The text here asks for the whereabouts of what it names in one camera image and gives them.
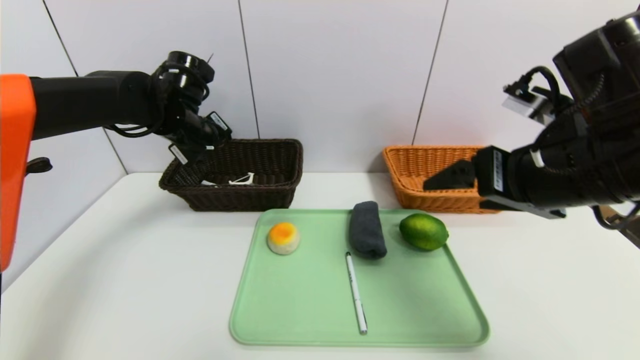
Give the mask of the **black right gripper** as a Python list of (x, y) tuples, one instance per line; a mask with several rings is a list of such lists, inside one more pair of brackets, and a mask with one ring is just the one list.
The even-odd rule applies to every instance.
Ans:
[(423, 182), (423, 191), (473, 189), (484, 210), (525, 212), (563, 219), (567, 208), (590, 207), (594, 200), (576, 176), (535, 166), (528, 148), (508, 152), (496, 146), (478, 150), (472, 162), (459, 160)]

